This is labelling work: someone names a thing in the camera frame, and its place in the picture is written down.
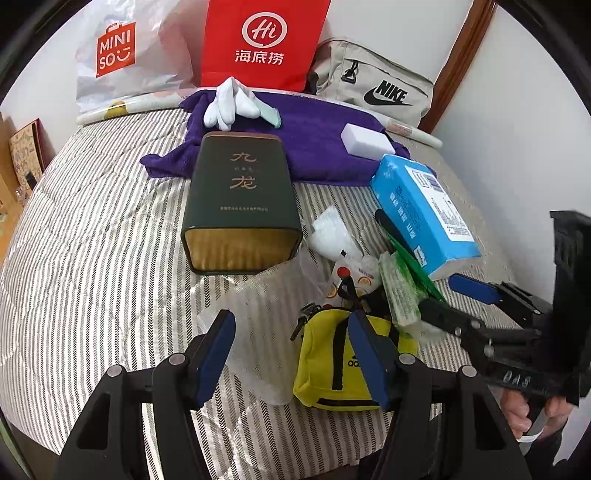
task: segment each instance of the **blue tissue pack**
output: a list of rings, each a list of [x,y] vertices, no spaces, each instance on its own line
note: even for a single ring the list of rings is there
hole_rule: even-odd
[[[480,256],[466,222],[425,165],[384,155],[370,185],[432,280],[465,270]]]

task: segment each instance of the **nike logo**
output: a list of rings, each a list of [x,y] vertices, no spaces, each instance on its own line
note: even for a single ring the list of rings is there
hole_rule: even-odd
[[[377,98],[376,95],[380,95],[385,98]],[[390,82],[386,82],[386,80],[382,80],[382,83],[379,84],[376,88],[372,88],[368,91],[365,96],[363,97],[365,103],[369,105],[375,106],[384,106],[384,105],[408,105],[412,106],[411,103],[403,103],[402,101],[408,95],[408,92],[402,90],[401,88],[393,85]]]

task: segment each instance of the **white label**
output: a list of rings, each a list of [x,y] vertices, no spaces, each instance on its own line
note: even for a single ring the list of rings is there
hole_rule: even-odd
[[[417,262],[419,265],[421,265],[421,267],[426,267],[427,266],[427,258],[425,257],[425,254],[423,253],[423,249],[421,248],[421,245],[419,245],[417,248],[415,248],[413,250],[414,252],[414,256],[417,259]]]
[[[430,173],[407,166],[405,168],[433,209],[447,237],[453,242],[473,242],[474,237],[466,222],[437,179]]]

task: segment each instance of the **striped bedspread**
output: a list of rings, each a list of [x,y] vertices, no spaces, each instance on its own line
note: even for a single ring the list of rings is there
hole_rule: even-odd
[[[153,367],[183,351],[199,332],[195,318],[243,276],[190,272],[180,243],[189,181],[151,179],[139,164],[182,143],[188,114],[138,113],[81,127],[35,188],[0,272],[0,405],[8,420],[59,453],[93,387],[108,368]],[[484,253],[465,273],[511,279],[506,261],[463,186],[439,154],[396,138],[428,164],[452,194]],[[295,184],[308,225],[335,204],[362,248],[386,242],[366,188]],[[330,265],[322,265],[328,276]],[[452,305],[489,325],[512,326],[498,310],[439,287]],[[431,366],[468,362],[448,336],[424,348]],[[296,399],[271,406],[224,368],[214,397],[193,416],[212,478],[299,479],[379,449],[389,416],[381,410],[332,413]],[[161,478],[151,408],[144,439],[153,478]]]

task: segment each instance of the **white glove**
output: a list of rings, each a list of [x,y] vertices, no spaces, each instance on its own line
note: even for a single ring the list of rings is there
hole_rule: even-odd
[[[205,110],[203,123],[208,128],[217,124],[220,130],[228,132],[236,119],[236,114],[246,118],[258,118],[261,116],[261,111],[253,99],[255,94],[250,88],[245,87],[234,77],[227,78],[216,88],[215,100]]]

